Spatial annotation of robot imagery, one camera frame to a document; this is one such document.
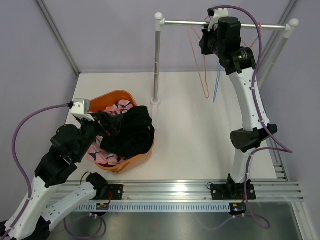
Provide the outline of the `pink hanger of black shorts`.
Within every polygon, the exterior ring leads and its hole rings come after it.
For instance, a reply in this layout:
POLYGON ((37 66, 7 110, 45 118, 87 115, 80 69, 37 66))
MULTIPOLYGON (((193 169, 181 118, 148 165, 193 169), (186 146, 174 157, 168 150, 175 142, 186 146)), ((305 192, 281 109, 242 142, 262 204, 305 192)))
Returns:
POLYGON ((193 26, 188 26, 187 27, 187 33, 188 33, 188 39, 189 39, 189 43, 191 46, 191 50, 192 50, 192 54, 193 54, 193 58, 194 58, 194 62, 195 62, 195 66, 196 66, 196 70, 198 72, 198 76, 199 76, 199 80, 201 83, 201 87, 203 90, 203 94, 205 99, 209 99, 210 97, 210 88, 209 88, 209 84, 208 84, 208 75, 207 75, 207 62, 206 62, 206 57, 203 57, 203 67, 204 67, 204 77, 201 74, 201 68, 200 68, 200 64, 199 61, 197 60, 197 55, 196 55, 196 49, 195 49, 195 45, 193 43, 193 38, 192 38, 192 32, 195 34, 195 36, 201 40, 201 37, 199 35, 199 33, 196 31, 196 29, 193 26))

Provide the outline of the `black shorts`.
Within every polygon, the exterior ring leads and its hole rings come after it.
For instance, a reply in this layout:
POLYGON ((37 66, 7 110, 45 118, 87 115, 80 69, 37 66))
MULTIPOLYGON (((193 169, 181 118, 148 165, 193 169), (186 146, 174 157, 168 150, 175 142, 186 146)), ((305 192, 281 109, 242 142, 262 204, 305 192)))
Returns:
POLYGON ((135 106, 123 114, 119 134, 103 137, 100 148, 119 157, 132 158, 152 148, 155 128, 146 106, 135 106))

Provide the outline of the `blue hanger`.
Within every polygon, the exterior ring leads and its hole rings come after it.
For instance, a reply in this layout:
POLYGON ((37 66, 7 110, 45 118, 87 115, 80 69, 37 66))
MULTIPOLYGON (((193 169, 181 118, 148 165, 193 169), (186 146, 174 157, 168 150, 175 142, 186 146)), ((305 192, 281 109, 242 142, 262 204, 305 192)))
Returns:
POLYGON ((213 103, 216 101, 217 95, 218 95, 218 89, 219 89, 219 83, 220 83, 220 77, 221 77, 221 70, 222 70, 222 67, 219 65, 218 71, 217 71, 217 75, 216 75, 216 81, 215 81, 215 88, 214 88, 213 98, 212 98, 212 102, 213 102, 213 103))

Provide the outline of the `pink patterned shorts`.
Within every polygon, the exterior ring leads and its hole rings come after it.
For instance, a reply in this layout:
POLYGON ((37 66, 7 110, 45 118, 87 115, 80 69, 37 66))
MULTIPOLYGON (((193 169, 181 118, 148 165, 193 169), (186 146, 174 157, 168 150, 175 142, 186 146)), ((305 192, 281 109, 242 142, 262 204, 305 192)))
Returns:
MULTIPOLYGON (((134 105, 131 101, 126 99, 121 99, 112 106, 106 107, 103 111, 110 116, 122 115, 127 113, 134 105)), ((108 152, 101 148, 101 143, 103 141, 102 136, 97 136, 93 144, 88 149, 85 159, 89 162, 93 162, 100 165, 107 165, 108 167, 117 166, 126 160, 127 157, 121 157, 115 153, 108 152)))

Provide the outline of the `pink hanger of camouflage shorts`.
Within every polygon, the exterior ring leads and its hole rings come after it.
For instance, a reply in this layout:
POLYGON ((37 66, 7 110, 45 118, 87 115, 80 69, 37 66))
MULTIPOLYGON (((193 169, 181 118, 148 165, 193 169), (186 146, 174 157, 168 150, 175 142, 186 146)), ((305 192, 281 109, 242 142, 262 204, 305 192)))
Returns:
MULTIPOLYGON (((260 30, 260 33, 262 32, 262 24, 258 21, 258 26, 259 26, 259 30, 260 30)), ((249 46, 249 48, 252 48, 256 42, 259 41, 259 35, 257 34, 257 37, 255 38, 255 40, 251 43, 251 45, 249 46)))

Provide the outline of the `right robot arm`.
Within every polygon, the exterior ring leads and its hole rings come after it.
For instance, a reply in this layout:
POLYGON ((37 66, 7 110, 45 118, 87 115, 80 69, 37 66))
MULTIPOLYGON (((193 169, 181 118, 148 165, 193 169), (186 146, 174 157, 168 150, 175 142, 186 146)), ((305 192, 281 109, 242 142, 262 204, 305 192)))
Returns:
POLYGON ((236 17, 212 18, 209 26, 202 30, 199 42, 203 55, 216 55, 220 65, 235 89, 242 116, 242 128, 230 133, 235 155, 231 172, 226 183, 211 184, 213 200, 243 200, 256 198, 249 179, 248 158, 261 146, 269 134, 278 131, 264 112, 259 90, 252 87, 256 61, 253 51, 241 45, 241 23, 236 17))

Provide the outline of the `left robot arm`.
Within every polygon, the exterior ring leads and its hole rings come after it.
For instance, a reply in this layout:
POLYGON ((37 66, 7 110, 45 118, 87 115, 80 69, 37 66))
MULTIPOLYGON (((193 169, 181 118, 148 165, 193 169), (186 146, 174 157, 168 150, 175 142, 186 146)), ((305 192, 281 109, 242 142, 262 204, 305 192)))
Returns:
POLYGON ((105 112, 93 113, 91 119, 80 118, 73 124, 61 126, 52 137, 49 152, 41 159, 28 193, 13 216, 0 224, 0 235, 12 240, 46 240, 51 231, 67 215, 89 200, 111 200, 114 188, 99 173, 91 173, 75 191, 56 204, 48 203, 59 188, 76 171, 97 136, 120 132, 122 116, 105 112))

